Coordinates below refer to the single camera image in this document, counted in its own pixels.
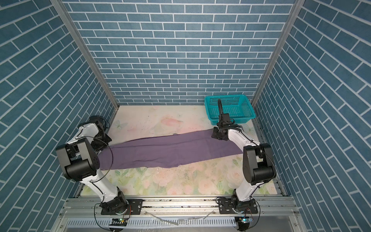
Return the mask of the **purple trousers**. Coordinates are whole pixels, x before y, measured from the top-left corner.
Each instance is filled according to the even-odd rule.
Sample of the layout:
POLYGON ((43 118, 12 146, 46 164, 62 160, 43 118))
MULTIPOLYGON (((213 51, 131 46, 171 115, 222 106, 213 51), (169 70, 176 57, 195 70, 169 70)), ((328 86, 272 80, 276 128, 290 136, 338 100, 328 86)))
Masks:
POLYGON ((99 155, 101 170, 173 168, 242 154, 232 141, 212 138, 213 130, 141 138, 110 146, 99 155))

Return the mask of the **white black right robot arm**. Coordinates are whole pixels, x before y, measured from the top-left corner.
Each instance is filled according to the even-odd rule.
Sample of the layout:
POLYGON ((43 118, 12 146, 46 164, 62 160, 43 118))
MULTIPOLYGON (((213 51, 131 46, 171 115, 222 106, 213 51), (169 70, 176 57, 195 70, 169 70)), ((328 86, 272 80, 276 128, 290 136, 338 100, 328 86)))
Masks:
POLYGON ((212 138, 232 141, 243 152, 243 175, 245 180, 231 197, 232 206, 242 211, 253 202, 254 192, 276 177, 273 150, 267 143, 256 143, 241 129, 214 127, 212 138))

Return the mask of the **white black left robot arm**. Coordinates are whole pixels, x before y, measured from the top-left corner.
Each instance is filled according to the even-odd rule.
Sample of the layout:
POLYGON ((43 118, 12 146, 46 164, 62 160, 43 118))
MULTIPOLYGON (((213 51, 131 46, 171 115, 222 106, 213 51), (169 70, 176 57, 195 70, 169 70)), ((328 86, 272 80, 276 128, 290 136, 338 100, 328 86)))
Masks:
POLYGON ((105 129, 97 118, 80 124, 70 141, 56 147, 56 154, 66 179, 80 182, 98 195, 101 214, 123 215, 128 210, 128 201, 100 169, 98 154, 112 141, 105 129))

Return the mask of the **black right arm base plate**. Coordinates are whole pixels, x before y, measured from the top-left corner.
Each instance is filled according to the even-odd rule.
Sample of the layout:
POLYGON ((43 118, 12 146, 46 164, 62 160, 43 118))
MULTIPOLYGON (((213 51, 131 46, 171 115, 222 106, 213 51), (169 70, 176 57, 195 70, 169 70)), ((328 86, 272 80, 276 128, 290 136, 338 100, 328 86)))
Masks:
POLYGON ((220 214, 257 214, 258 204, 255 199, 241 202, 237 198, 217 197, 215 199, 220 214))

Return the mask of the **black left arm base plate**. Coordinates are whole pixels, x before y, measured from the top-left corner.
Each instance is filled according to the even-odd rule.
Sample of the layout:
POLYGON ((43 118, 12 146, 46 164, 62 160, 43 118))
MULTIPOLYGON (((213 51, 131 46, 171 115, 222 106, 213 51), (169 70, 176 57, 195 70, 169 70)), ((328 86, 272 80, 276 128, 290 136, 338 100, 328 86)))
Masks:
POLYGON ((139 215, 142 210, 142 199, 122 200, 115 198, 100 204, 102 215, 139 215))

